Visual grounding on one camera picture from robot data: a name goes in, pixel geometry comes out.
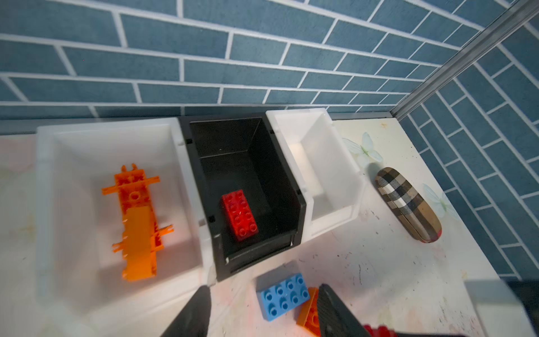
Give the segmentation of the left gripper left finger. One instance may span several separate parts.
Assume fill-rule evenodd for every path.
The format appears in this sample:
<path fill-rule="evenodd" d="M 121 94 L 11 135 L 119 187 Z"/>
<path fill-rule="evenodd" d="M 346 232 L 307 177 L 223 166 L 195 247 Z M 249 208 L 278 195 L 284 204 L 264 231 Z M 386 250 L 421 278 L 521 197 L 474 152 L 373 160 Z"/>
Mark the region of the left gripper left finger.
<path fill-rule="evenodd" d="M 185 307 L 161 336 L 206 337 L 211 316 L 211 291 L 206 285 L 199 287 Z"/>

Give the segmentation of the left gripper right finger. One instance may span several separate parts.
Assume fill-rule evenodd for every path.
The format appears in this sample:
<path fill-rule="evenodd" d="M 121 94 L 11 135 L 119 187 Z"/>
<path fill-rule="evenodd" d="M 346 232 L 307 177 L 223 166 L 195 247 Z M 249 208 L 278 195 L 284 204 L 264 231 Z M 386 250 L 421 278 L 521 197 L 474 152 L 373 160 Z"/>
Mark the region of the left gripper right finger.
<path fill-rule="evenodd" d="M 368 331 L 328 284 L 319 287 L 317 310 L 321 336 L 364 336 Z"/>

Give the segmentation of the small red lego piece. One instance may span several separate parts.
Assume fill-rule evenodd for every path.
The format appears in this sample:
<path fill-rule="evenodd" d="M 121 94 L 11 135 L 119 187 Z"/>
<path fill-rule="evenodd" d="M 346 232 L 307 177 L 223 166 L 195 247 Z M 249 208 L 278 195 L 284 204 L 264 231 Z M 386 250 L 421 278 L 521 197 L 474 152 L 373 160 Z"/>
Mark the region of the small red lego piece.
<path fill-rule="evenodd" d="M 391 330 L 386 326 L 371 327 L 370 325 L 365 324 L 364 328 L 370 337 L 398 337 L 398 334 L 394 330 Z"/>

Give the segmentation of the orange long lego chassis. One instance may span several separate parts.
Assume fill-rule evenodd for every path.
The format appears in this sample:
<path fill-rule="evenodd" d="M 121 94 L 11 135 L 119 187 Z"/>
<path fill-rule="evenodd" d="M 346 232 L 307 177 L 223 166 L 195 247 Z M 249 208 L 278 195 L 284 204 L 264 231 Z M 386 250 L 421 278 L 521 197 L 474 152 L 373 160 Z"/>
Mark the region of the orange long lego chassis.
<path fill-rule="evenodd" d="M 103 195 L 117 194 L 124 231 L 122 241 L 112 250 L 122 253 L 126 267 L 122 278 L 136 282 L 157 274 L 157 252 L 164 248 L 162 237 L 173 232 L 173 226 L 160 228 L 154 213 L 150 185 L 160 182 L 158 176 L 147 177 L 144 170 L 132 164 L 115 175 L 115 185 L 102 189 Z"/>

